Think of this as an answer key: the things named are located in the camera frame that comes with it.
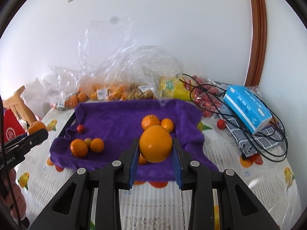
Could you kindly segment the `left hand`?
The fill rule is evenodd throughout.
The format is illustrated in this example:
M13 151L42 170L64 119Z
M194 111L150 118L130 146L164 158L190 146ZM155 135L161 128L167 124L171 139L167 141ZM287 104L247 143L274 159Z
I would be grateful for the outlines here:
M22 217L24 217L24 215L26 213L26 200L24 198L24 195L21 192L20 187L16 183L16 171L15 171L15 169L12 169L12 170L9 171L9 178L10 178L12 189L13 189L14 196L15 196L15 199L16 199L20 218L22 218ZM6 189L8 190L8 195L5 198L1 197L1 201L4 203L4 205L7 208L10 208L11 216L15 220L17 220L18 219L17 212L16 212L16 209L15 209L15 206L14 206L14 201L12 199L11 192L9 191L9 185L8 185L8 181L7 181L6 177L3 178L3 183L6 187Z

